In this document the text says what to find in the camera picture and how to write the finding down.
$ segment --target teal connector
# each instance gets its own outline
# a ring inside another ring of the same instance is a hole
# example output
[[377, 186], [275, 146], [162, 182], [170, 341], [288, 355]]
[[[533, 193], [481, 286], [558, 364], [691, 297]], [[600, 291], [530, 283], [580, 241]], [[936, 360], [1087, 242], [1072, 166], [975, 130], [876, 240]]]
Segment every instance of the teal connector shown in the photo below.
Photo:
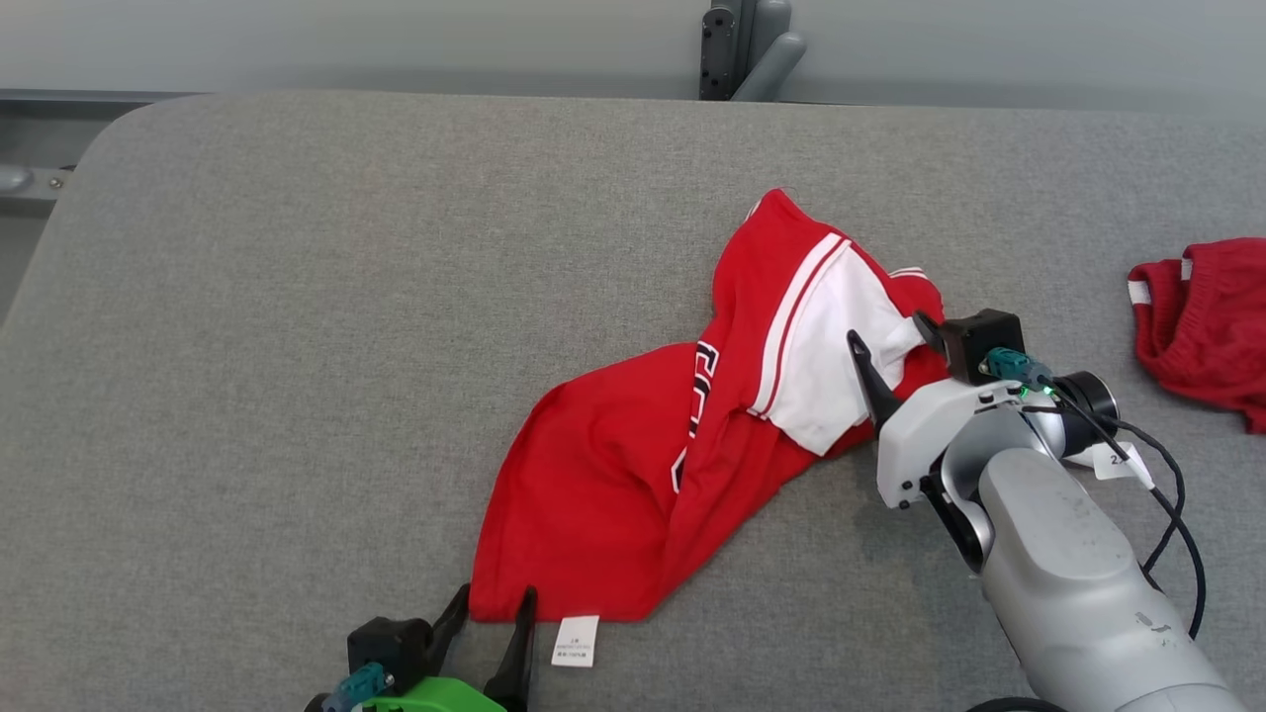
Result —
[[322, 712], [351, 712], [391, 687], [386, 671], [377, 663], [367, 663], [338, 683], [334, 692], [322, 703]]
[[1039, 381], [1055, 378], [1046, 364], [1012, 348], [990, 350], [985, 356], [985, 367], [998, 379], [1020, 381], [1033, 389], [1042, 389], [1043, 384]]

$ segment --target label sticker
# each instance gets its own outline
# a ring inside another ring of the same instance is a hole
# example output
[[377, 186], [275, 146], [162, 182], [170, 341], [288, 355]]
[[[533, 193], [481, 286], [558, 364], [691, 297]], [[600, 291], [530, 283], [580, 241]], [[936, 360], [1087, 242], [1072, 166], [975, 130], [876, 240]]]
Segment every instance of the label sticker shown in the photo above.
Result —
[[[1138, 465], [1144, 475], [1151, 475], [1147, 470], [1147, 465], [1143, 464], [1143, 459], [1139, 457], [1138, 450], [1134, 447], [1133, 442], [1122, 442], [1120, 448], [1129, 455], [1129, 459]], [[1093, 467], [1095, 471], [1095, 479], [1100, 480], [1114, 480], [1118, 478], [1137, 478], [1138, 473], [1129, 462], [1122, 462], [1120, 456], [1108, 447], [1108, 443], [1096, 442], [1084, 451], [1067, 457], [1070, 462], [1076, 462], [1085, 467]]]

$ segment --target gray fabric surface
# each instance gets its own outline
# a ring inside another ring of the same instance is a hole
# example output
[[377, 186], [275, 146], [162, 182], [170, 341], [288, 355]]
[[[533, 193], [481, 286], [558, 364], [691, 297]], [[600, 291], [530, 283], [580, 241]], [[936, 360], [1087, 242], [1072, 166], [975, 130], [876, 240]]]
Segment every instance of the gray fabric surface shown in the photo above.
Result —
[[[1014, 310], [1189, 471], [1201, 644], [1266, 707], [1266, 440], [1161, 391], [1124, 276], [1266, 233], [1266, 132], [1147, 115], [289, 92], [99, 138], [0, 331], [5, 708], [299, 709], [375, 614], [439, 613], [548, 388], [709, 318], [725, 239], [787, 186], [951, 313]], [[1160, 460], [1151, 457], [1153, 469]], [[861, 448], [812, 469], [591, 670], [595, 709], [965, 709], [1024, 690], [927, 507]], [[1161, 478], [1169, 486], [1169, 478]], [[1093, 484], [1139, 551], [1163, 519]], [[1180, 545], [1158, 579], [1182, 611]], [[482, 682], [509, 636], [470, 626]]]

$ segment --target red fabric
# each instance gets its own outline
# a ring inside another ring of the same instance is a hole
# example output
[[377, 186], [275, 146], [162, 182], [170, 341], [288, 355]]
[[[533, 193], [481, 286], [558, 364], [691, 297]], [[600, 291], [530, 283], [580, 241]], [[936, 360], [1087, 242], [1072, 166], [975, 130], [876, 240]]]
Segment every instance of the red fabric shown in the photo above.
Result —
[[[489, 503], [471, 580], [472, 617], [511, 620], [532, 584], [539, 620], [644, 618], [817, 459], [748, 408], [775, 312], [801, 262], [830, 233], [842, 234], [771, 191], [720, 257], [717, 314], [699, 343], [599, 369], [537, 404]], [[899, 312], [942, 318], [931, 281], [889, 277], [857, 251]], [[942, 359], [918, 347], [896, 390], [909, 395], [944, 376]], [[698, 390], [700, 378], [706, 394]], [[852, 428], [832, 454], [870, 435], [868, 424]]]
[[1266, 433], [1266, 238], [1193, 245], [1182, 262], [1138, 265], [1151, 304], [1136, 303], [1138, 360], [1166, 389], [1241, 410]]

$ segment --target metal bracket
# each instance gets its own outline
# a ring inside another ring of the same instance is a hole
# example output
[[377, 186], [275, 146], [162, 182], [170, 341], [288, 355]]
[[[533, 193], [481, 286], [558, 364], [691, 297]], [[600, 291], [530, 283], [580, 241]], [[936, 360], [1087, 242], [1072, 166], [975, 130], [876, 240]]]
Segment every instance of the metal bracket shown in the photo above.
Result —
[[699, 58], [699, 98], [723, 101], [734, 92], [734, 13], [718, 5], [704, 13], [703, 52]]
[[0, 198], [57, 200], [75, 174], [62, 168], [39, 168], [0, 163]]
[[772, 101], [808, 48], [787, 0], [713, 0], [704, 13], [699, 98]]

